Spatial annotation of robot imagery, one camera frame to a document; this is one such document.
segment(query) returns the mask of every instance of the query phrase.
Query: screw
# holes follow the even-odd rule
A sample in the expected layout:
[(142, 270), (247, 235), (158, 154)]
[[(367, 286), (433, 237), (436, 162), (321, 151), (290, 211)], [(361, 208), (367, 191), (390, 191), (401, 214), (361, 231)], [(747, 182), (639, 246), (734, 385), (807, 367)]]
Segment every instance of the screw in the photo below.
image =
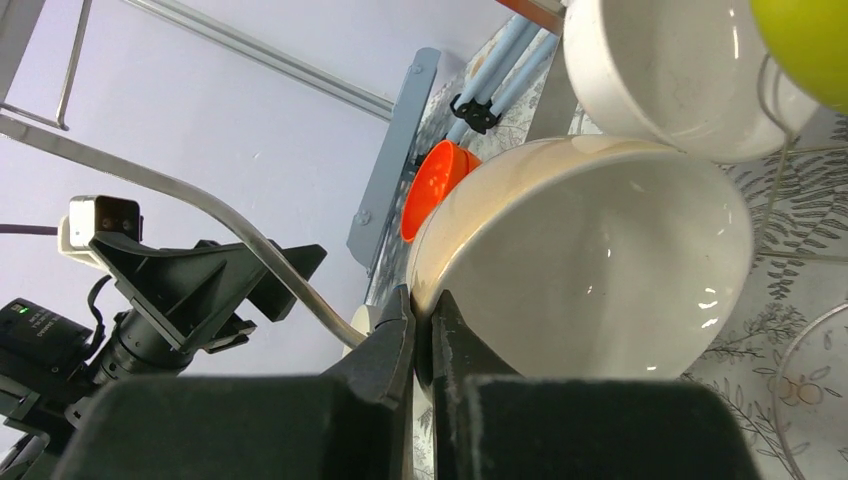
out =
[(371, 221), (371, 212), (368, 210), (360, 210), (353, 219), (360, 225), (368, 225)]

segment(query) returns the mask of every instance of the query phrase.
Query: white cable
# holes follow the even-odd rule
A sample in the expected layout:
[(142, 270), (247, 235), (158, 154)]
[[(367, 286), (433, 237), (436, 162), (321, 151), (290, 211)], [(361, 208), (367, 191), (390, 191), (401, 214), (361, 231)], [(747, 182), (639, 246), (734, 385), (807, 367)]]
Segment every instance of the white cable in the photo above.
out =
[(183, 181), (130, 161), (60, 137), (34, 125), (0, 115), (0, 134), (80, 165), (108, 173), (188, 203), (218, 220), (256, 255), (289, 291), (345, 345), (355, 347), (365, 336), (345, 322), (256, 227), (232, 207)]

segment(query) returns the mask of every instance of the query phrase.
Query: blue-gray metal bracket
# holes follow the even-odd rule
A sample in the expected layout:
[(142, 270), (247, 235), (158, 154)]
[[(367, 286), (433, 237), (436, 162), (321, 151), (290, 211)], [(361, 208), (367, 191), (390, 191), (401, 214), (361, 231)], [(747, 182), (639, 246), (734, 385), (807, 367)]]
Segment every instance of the blue-gray metal bracket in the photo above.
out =
[(368, 269), (369, 277), (375, 270), (380, 247), (395, 210), (398, 186), (409, 152), (415, 144), (441, 55), (433, 48), (422, 48), (415, 54), (395, 102), (392, 120), (362, 202), (350, 226), (347, 248), (353, 258)]

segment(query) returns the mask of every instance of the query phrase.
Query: black clip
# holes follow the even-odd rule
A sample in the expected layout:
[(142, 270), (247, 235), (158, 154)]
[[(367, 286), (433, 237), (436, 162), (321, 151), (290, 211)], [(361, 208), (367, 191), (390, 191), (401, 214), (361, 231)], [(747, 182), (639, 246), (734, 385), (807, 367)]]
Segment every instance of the black clip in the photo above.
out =
[(468, 101), (468, 103), (464, 103), (457, 107), (456, 102), (458, 100), (459, 95), (451, 100), (451, 112), (453, 112), (454, 116), (457, 118), (465, 120), (465, 123), (467, 123), (472, 130), (481, 135), (485, 135), (486, 132), (494, 128), (494, 126), (501, 121), (502, 115), (496, 116), (492, 113), (491, 100), (486, 102), (485, 105), (481, 105), (472, 98)]

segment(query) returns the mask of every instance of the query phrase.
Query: light blue pipe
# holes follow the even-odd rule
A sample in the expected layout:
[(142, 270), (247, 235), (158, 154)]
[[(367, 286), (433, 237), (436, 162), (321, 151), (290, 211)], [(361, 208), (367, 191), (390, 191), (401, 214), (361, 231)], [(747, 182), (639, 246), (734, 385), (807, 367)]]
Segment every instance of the light blue pipe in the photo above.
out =
[(486, 85), (489, 78), (491, 78), (492, 74), (495, 70), (497, 70), (498, 65), (501, 64), (509, 53), (511, 49), (510, 47), (518, 41), (521, 34), (527, 29), (528, 25), (530, 25), (530, 20), (527, 20), (521, 15), (513, 17), (513, 20), (509, 23), (509, 25), (507, 25), (506, 30), (498, 40), (495, 48), (492, 49), (492, 52), (486, 60), (483, 61), (483, 65), (480, 66), (480, 69), (477, 70), (477, 74), (474, 75), (474, 77), (468, 82), (468, 85), (463, 88), (462, 94), (459, 96), (459, 100), (456, 101), (457, 107), (468, 103), (468, 101), (474, 98), (477, 95), (477, 92)]
[[(509, 85), (505, 86), (503, 92), (498, 96), (492, 105), (491, 112), (495, 115), (500, 115), (507, 111), (518, 99), (518, 96), (527, 88), (527, 83), (536, 74), (542, 62), (548, 58), (552, 52), (556, 50), (559, 42), (559, 37), (549, 33), (542, 43), (536, 47), (536, 50), (530, 54), (530, 58), (524, 63), (515, 76), (510, 80)], [(457, 119), (445, 137), (456, 144), (462, 140), (465, 132), (468, 131), (468, 124), (463, 120)]]
[[(510, 21), (509, 25), (507, 25), (503, 35), (501, 35), (501, 38), (498, 39), (498, 43), (495, 44), (495, 48), (492, 49), (489, 56), (483, 61), (483, 65), (480, 66), (477, 74), (471, 78), (468, 85), (465, 85), (465, 88), (463, 88), (462, 93), (454, 105), (457, 107), (465, 105), (469, 100), (477, 96), (477, 92), (486, 86), (489, 79), (498, 70), (500, 64), (512, 50), (512, 46), (515, 45), (515, 43), (521, 38), (521, 35), (531, 25), (532, 22), (521, 15), (513, 17), (512, 21)], [(468, 124), (465, 123), (465, 120), (461, 120), (459, 118), (454, 119), (450, 132), (448, 132), (448, 135), (445, 138), (454, 143), (459, 143), (467, 129)]]
[(509, 82), (509, 85), (504, 87), (503, 92), (498, 95), (498, 99), (495, 100), (494, 105), (492, 105), (492, 113), (497, 115), (502, 114), (506, 110), (508, 110), (512, 105), (518, 100), (518, 97), (524, 93), (524, 90), (527, 88), (527, 84), (530, 82), (530, 79), (533, 78), (533, 75), (537, 73), (539, 66), (547, 60), (548, 57), (556, 50), (557, 45), (559, 44), (559, 36), (549, 33), (542, 43), (536, 48), (530, 58), (527, 59), (527, 62), (521, 67), (521, 70), (515, 74), (515, 77)]
[(486, 85), (477, 92), (477, 95), (474, 96), (474, 100), (484, 105), (486, 102), (492, 99), (492, 96), (498, 91), (501, 84), (503, 84), (504, 79), (509, 75), (509, 72), (512, 71), (512, 67), (518, 62), (518, 59), (524, 55), (524, 52), (527, 50), (527, 47), (533, 43), (533, 39), (536, 38), (536, 34), (539, 33), (542, 27), (536, 25), (535, 23), (531, 23), (524, 29), (521, 33), (521, 36), (518, 37), (515, 44), (510, 48), (509, 53), (507, 53), (506, 57), (504, 57), (503, 61), (495, 72), (492, 74), (489, 81), (486, 82)]

